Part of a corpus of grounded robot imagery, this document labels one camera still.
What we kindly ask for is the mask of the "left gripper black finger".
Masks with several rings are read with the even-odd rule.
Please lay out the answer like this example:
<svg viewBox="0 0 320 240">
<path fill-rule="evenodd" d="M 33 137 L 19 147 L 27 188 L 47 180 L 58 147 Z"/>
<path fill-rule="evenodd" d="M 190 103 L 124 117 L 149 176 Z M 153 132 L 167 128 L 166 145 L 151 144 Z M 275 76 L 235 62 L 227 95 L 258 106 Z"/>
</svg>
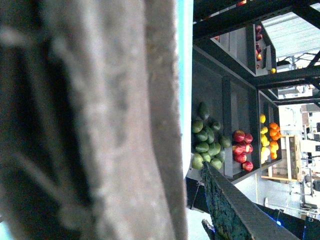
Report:
<svg viewBox="0 0 320 240">
<path fill-rule="evenodd" d="M 216 240 L 297 240 L 210 163 L 202 168 L 206 204 Z"/>
</svg>

